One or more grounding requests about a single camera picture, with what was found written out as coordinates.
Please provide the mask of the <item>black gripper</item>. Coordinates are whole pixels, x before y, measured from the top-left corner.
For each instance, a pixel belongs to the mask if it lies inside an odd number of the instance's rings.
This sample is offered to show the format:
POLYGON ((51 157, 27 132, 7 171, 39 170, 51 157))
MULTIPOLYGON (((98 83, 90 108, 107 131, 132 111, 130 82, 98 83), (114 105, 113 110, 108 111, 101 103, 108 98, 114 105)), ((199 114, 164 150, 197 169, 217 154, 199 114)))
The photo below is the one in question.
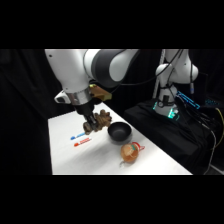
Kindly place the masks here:
POLYGON ((92 101, 89 101, 82 105, 75 105, 75 110, 79 115, 83 115, 85 117, 86 122, 88 125, 92 128, 94 124, 94 119, 96 120, 97 126, 100 125, 100 115, 98 113, 93 114, 94 110, 94 104, 92 101))

